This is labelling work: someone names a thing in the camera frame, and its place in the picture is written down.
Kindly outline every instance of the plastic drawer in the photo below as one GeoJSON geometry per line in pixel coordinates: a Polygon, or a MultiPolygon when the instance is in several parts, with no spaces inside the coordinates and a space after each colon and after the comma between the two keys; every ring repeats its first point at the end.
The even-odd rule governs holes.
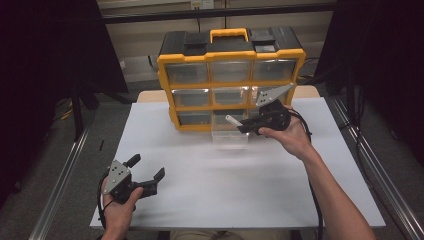
{"type": "Polygon", "coordinates": [[[211,123],[210,111],[184,111],[177,112],[180,125],[199,125],[211,123]]]}
{"type": "Polygon", "coordinates": [[[255,60],[253,81],[277,81],[290,79],[295,65],[295,59],[255,60]]]}
{"type": "Polygon", "coordinates": [[[212,82],[241,82],[249,80],[251,61],[215,61],[210,63],[212,82]]]}
{"type": "Polygon", "coordinates": [[[168,63],[165,67],[171,84],[208,82],[206,63],[168,63]]]}
{"type": "Polygon", "coordinates": [[[249,87],[213,88],[212,99],[216,105],[246,104],[249,87]]]}
{"type": "Polygon", "coordinates": [[[171,92],[176,107],[209,105],[208,89],[175,89],[171,92]]]}
{"type": "Polygon", "coordinates": [[[249,134],[242,134],[237,127],[230,124],[225,117],[231,115],[237,120],[247,117],[244,110],[214,111],[212,115],[212,140],[215,147],[220,149],[244,149],[247,147],[249,134]]]}

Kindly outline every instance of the gray floor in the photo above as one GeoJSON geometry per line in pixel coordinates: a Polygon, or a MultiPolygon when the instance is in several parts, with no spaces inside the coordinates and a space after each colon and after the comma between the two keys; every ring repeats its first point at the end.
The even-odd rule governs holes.
{"type": "MultiPolygon", "coordinates": [[[[308,75],[308,69],[305,68],[302,71],[303,75],[308,75]]],[[[157,81],[136,80],[135,78],[135,81],[128,82],[130,93],[125,94],[125,97],[136,99],[140,91],[159,89],[157,81]]],[[[317,87],[321,95],[328,100],[336,121],[341,124],[342,121],[331,104],[333,97],[327,96],[323,85],[317,87]]],[[[94,124],[67,182],[65,193],[46,239],[95,239],[102,233],[102,230],[91,229],[88,226],[96,205],[96,188],[101,174],[115,155],[130,105],[117,103],[107,96],[99,95],[98,98],[101,104],[96,112],[94,124]]],[[[59,107],[57,115],[61,115],[65,107],[66,105],[59,107]]],[[[87,110],[84,110],[83,113],[84,116],[88,115],[87,110]]],[[[424,222],[423,167],[417,163],[403,142],[392,137],[390,127],[371,104],[367,104],[365,108],[362,132],[420,222],[424,222]]],[[[342,134],[352,155],[356,158],[355,143],[347,134],[346,129],[342,130],[342,134]]],[[[1,209],[0,239],[28,239],[30,237],[69,155],[73,137],[72,116],[53,124],[49,137],[32,167],[33,170],[22,180],[22,191],[11,194],[1,209]]],[[[367,165],[365,168],[375,189],[375,192],[372,190],[372,193],[387,224],[386,227],[375,229],[378,238],[403,239],[395,224],[396,222],[401,225],[395,210],[384,196],[367,165]],[[378,199],[375,193],[382,196],[382,199],[378,199]],[[387,205],[387,210],[394,216],[395,222],[384,205],[387,205]]],[[[156,238],[156,232],[131,232],[129,234],[130,240],[156,238]]]]}

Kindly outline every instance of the person's right hand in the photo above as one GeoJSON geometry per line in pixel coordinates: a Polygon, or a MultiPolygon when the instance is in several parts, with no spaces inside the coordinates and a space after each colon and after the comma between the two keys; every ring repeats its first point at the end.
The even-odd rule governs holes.
{"type": "MultiPolygon", "coordinates": [[[[289,111],[293,109],[291,106],[286,106],[289,111]]],[[[314,147],[306,135],[302,122],[297,117],[291,117],[289,127],[284,131],[276,131],[271,128],[262,127],[259,133],[273,138],[281,143],[287,152],[304,161],[312,153],[316,153],[314,147]]]]}
{"type": "MultiPolygon", "coordinates": [[[[106,186],[107,178],[103,181],[102,192],[106,186]]],[[[109,194],[103,196],[103,206],[107,206],[105,211],[106,231],[102,239],[125,239],[125,234],[130,227],[135,203],[143,194],[143,188],[136,188],[130,198],[124,204],[114,202],[109,194]]]]}

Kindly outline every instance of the white table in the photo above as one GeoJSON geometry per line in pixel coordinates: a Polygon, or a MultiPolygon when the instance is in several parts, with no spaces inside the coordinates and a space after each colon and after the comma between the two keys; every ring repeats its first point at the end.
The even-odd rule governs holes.
{"type": "MultiPolygon", "coordinates": [[[[384,220],[323,98],[293,99],[312,141],[336,180],[369,224],[384,220]]],[[[146,181],[165,167],[158,195],[137,203],[131,228],[275,229],[318,224],[303,164],[279,143],[251,135],[244,150],[219,150],[210,133],[179,132],[168,103],[135,103],[116,159],[134,154],[133,181],[146,181]]],[[[90,223],[101,227],[97,210],[90,223]]]]}

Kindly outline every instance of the black cable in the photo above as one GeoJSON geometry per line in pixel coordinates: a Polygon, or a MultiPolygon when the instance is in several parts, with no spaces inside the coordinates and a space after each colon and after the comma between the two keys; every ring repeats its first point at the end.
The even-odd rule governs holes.
{"type": "MultiPolygon", "coordinates": [[[[374,188],[374,186],[373,186],[373,184],[372,184],[372,182],[371,182],[371,180],[369,178],[369,175],[368,175],[368,173],[365,170],[365,166],[364,166],[363,160],[361,158],[361,152],[360,152],[361,141],[362,141],[361,120],[362,120],[362,116],[363,116],[364,110],[365,110],[365,96],[363,94],[363,90],[362,89],[359,90],[357,101],[358,101],[357,102],[358,109],[357,109],[357,111],[355,113],[356,124],[357,124],[357,126],[356,126],[357,127],[357,135],[356,135],[356,138],[355,138],[355,140],[356,140],[355,150],[356,150],[356,156],[358,158],[358,160],[356,162],[358,164],[359,171],[362,173],[362,176],[364,177],[364,180],[366,181],[369,189],[371,189],[372,192],[374,193],[374,195],[377,197],[378,201],[383,206],[384,210],[387,212],[387,214],[389,215],[390,219],[392,220],[392,222],[397,227],[397,229],[400,232],[400,234],[402,235],[402,237],[404,239],[408,239],[407,235],[402,230],[401,226],[395,220],[395,217],[393,216],[393,214],[389,211],[388,206],[383,202],[383,198],[377,192],[377,190],[374,188]]],[[[342,126],[343,125],[345,125],[344,127],[347,127],[347,126],[354,127],[350,122],[343,123],[342,126]]]]}
{"type": "Polygon", "coordinates": [[[297,77],[298,80],[310,80],[310,79],[313,79],[313,78],[314,77],[313,76],[310,76],[310,75],[302,75],[302,76],[298,76],[297,77]]]}
{"type": "Polygon", "coordinates": [[[306,58],[305,59],[305,62],[302,65],[302,67],[305,66],[306,64],[312,62],[313,60],[317,60],[317,59],[319,59],[319,58],[306,58]]]}
{"type": "MultiPolygon", "coordinates": [[[[296,110],[294,110],[294,109],[290,109],[290,110],[293,111],[293,112],[290,112],[290,115],[300,119],[300,121],[302,122],[303,128],[305,129],[305,133],[308,136],[309,141],[312,142],[312,138],[311,138],[312,133],[309,131],[309,127],[308,127],[308,124],[306,124],[305,119],[296,110]]],[[[317,239],[322,240],[323,232],[324,232],[324,220],[323,220],[323,217],[322,217],[321,207],[319,206],[318,199],[315,195],[315,191],[314,191],[310,181],[309,181],[309,188],[311,189],[312,199],[314,200],[315,208],[317,210],[317,215],[318,215],[318,236],[317,236],[317,239]]]]}
{"type": "MultiPolygon", "coordinates": [[[[227,0],[224,1],[224,8],[227,8],[227,0]]],[[[224,28],[227,29],[227,16],[224,17],[224,28]]]]}
{"type": "Polygon", "coordinates": [[[111,203],[115,202],[115,199],[112,199],[110,202],[108,202],[104,207],[103,207],[103,211],[106,211],[106,208],[109,207],[109,205],[111,203]]]}
{"type": "Polygon", "coordinates": [[[101,195],[102,195],[102,185],[105,178],[109,175],[109,169],[103,173],[99,181],[99,186],[97,187],[97,209],[99,211],[99,220],[102,223],[104,229],[106,229],[106,217],[105,217],[105,208],[102,208],[101,195]]]}
{"type": "Polygon", "coordinates": [[[402,237],[404,239],[408,239],[407,235],[402,230],[401,226],[395,220],[395,217],[393,216],[393,214],[389,211],[388,206],[383,202],[383,198],[381,197],[381,195],[377,192],[377,190],[372,185],[371,180],[370,180],[370,178],[368,176],[368,173],[365,171],[365,167],[364,167],[364,164],[362,162],[362,158],[360,157],[361,139],[362,139],[362,133],[358,129],[358,133],[357,133],[357,136],[356,136],[356,155],[358,157],[357,163],[360,166],[360,170],[362,172],[362,175],[363,175],[365,181],[367,182],[368,187],[373,191],[374,195],[377,197],[378,201],[381,203],[381,205],[383,206],[384,210],[387,212],[387,214],[389,215],[389,217],[392,220],[392,222],[395,224],[396,228],[398,229],[398,231],[400,232],[400,234],[402,235],[402,237]]]}
{"type": "Polygon", "coordinates": [[[149,65],[150,65],[150,67],[152,67],[154,70],[158,70],[157,67],[153,66],[153,62],[152,62],[152,59],[151,59],[150,55],[147,56],[147,59],[149,59],[149,65]]]}
{"type": "Polygon", "coordinates": [[[322,83],[324,81],[326,81],[326,78],[333,72],[337,71],[340,69],[340,67],[342,67],[342,64],[337,64],[335,66],[333,66],[330,70],[328,70],[327,72],[319,75],[319,76],[314,76],[312,79],[310,79],[308,82],[302,84],[302,85],[315,85],[315,84],[319,84],[322,83]]]}
{"type": "Polygon", "coordinates": [[[199,18],[197,19],[197,27],[198,27],[198,30],[200,32],[200,19],[199,18]]]}

